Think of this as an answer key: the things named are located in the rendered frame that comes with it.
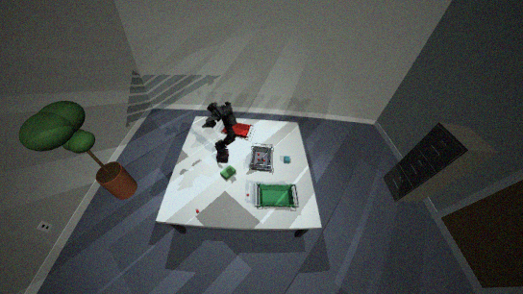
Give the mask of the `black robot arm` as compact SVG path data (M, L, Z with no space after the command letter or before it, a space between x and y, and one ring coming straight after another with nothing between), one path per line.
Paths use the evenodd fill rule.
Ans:
M213 109L216 107L216 105L217 105L216 102L211 103L207 107L207 110L212 112ZM236 133L232 127L237 123L235 116L233 115L233 108L232 108L230 102L225 102L225 105L220 106L220 108L223 108L227 112L227 116L224 119L222 119L222 121L225 125L225 128L226 128L227 135L224 137L224 140L220 139L219 141L217 141L215 143L215 149L219 153L220 157L226 156L226 148L227 148L226 145L231 144L233 141L235 141L235 138L236 138Z

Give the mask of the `small green block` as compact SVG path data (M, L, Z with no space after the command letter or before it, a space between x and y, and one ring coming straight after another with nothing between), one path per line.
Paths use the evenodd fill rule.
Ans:
M228 180L230 177L232 177L236 173L236 170L229 165L225 170L220 172L220 175L224 177L226 180Z

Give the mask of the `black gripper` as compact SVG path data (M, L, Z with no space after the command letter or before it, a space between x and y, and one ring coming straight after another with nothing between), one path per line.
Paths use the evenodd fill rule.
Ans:
M212 128L216 125L215 121L219 122L226 116L227 112L223 108L216 106L212 111L212 115L206 120L206 123L202 126L202 128Z

